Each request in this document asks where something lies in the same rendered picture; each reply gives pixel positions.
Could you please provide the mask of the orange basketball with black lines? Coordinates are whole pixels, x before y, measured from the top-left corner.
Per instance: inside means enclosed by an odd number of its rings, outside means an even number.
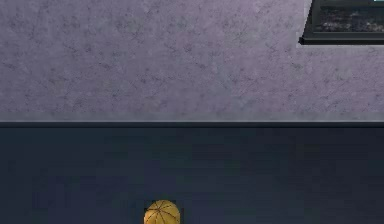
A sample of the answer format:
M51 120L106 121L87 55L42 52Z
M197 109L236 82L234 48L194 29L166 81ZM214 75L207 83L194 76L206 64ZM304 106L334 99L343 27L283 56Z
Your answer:
M181 213L175 203L157 200L146 209L143 224L181 224Z

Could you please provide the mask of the black framed wall picture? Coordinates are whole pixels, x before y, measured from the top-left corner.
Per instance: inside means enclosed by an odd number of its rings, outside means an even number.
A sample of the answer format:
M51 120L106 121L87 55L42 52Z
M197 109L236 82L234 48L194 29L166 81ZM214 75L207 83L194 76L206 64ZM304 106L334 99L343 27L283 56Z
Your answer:
M298 42L384 46L384 0L312 0Z

